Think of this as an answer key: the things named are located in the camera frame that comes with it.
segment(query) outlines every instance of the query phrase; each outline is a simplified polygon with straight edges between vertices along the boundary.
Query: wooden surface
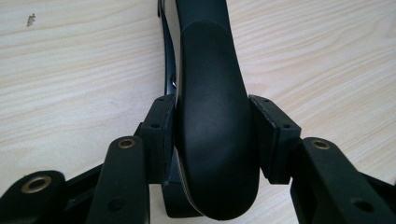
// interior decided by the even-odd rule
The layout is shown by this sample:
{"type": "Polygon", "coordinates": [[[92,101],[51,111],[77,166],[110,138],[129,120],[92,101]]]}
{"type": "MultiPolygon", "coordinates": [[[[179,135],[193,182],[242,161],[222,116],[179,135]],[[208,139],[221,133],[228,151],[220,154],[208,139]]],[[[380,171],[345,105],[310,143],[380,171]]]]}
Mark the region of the wooden surface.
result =
{"type": "MultiPolygon", "coordinates": [[[[228,1],[248,93],[337,144],[362,172],[396,180],[396,1],[228,1]]],[[[133,134],[163,93],[156,0],[0,3],[0,193],[38,170],[69,179],[133,134]],[[27,27],[35,13],[33,25],[27,27]]],[[[296,223],[289,186],[265,179],[226,223],[296,223]]],[[[151,223],[170,219],[151,186],[151,223]]]]}

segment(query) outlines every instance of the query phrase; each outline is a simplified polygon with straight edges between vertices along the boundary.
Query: curved black pad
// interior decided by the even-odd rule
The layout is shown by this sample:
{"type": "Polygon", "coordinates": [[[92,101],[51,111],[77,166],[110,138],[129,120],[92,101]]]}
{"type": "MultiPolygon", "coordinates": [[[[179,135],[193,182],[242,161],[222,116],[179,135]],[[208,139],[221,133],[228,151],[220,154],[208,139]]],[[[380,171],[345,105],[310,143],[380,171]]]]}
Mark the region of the curved black pad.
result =
{"type": "Polygon", "coordinates": [[[259,162],[231,32],[196,21],[181,35],[176,146],[185,190],[205,216],[224,220],[255,200],[259,162]]]}

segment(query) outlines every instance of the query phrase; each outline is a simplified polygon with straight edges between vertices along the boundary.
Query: light wood table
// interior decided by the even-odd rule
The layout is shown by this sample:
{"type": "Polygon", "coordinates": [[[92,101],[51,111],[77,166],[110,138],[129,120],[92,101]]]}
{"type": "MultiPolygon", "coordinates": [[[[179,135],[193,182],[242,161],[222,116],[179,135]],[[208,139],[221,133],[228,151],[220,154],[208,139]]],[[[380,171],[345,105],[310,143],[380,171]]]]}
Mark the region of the light wood table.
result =
{"type": "MultiPolygon", "coordinates": [[[[228,1],[248,93],[333,141],[358,170],[396,180],[396,1],[228,1]]],[[[163,94],[156,0],[0,3],[0,193],[24,175],[69,179],[103,162],[163,94]],[[33,25],[27,27],[29,16],[33,25]]],[[[226,223],[296,223],[290,186],[262,178],[226,223]]],[[[152,223],[170,219],[151,186],[152,223]]]]}

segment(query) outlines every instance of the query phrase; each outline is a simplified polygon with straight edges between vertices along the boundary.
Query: mounting hole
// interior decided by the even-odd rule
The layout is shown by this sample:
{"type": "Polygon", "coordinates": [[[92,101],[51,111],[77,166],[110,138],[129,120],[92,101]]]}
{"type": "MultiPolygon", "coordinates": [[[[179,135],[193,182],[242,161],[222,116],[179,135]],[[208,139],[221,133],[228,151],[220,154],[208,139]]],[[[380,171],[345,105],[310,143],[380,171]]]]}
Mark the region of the mounting hole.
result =
{"type": "Polygon", "coordinates": [[[352,199],[351,200],[352,204],[355,205],[357,208],[359,208],[361,211],[365,213],[372,213],[374,212],[374,208],[370,203],[367,203],[361,198],[357,199],[352,199]]]}
{"type": "Polygon", "coordinates": [[[107,204],[107,209],[110,212],[118,212],[125,206],[125,204],[126,204],[125,199],[115,198],[107,204]]]}
{"type": "Polygon", "coordinates": [[[117,145],[119,148],[130,148],[130,147],[134,147],[135,144],[136,141],[134,139],[127,138],[119,141],[117,145]]]}
{"type": "Polygon", "coordinates": [[[312,146],[319,148],[319,149],[329,149],[330,145],[327,144],[326,142],[320,141],[320,140],[312,140],[311,141],[312,146]]]}
{"type": "Polygon", "coordinates": [[[177,86],[176,75],[173,75],[173,76],[172,76],[172,85],[173,85],[174,87],[177,86]]]}
{"type": "Polygon", "coordinates": [[[23,193],[36,193],[49,186],[52,178],[48,175],[35,176],[27,181],[21,188],[23,193]]]}

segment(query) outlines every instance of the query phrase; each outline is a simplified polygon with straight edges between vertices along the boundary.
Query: screw hole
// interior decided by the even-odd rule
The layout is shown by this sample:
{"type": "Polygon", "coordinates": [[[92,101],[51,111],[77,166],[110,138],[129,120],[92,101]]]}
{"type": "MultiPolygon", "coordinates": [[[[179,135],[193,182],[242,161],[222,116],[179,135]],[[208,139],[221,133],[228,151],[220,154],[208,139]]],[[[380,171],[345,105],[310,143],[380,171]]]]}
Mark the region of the screw hole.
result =
{"type": "Polygon", "coordinates": [[[327,144],[323,141],[320,141],[320,140],[312,140],[311,144],[312,144],[312,146],[319,148],[319,149],[329,149],[330,148],[329,144],[327,144]]]}
{"type": "Polygon", "coordinates": [[[135,144],[136,141],[134,139],[124,139],[119,141],[117,145],[120,148],[129,148],[129,147],[134,147],[135,144]]]}
{"type": "Polygon", "coordinates": [[[177,86],[177,81],[176,81],[176,76],[175,76],[175,75],[172,76],[172,85],[173,85],[174,87],[177,86]]]}
{"type": "Polygon", "coordinates": [[[115,198],[107,204],[107,209],[110,212],[118,212],[125,206],[125,204],[126,202],[123,198],[115,198]]]}
{"type": "Polygon", "coordinates": [[[23,193],[36,193],[49,186],[52,181],[48,175],[39,175],[27,181],[21,188],[23,193]]]}
{"type": "Polygon", "coordinates": [[[359,208],[361,211],[365,213],[372,213],[374,212],[374,208],[372,205],[364,201],[363,199],[352,199],[351,200],[352,204],[355,205],[357,208],[359,208]]]}

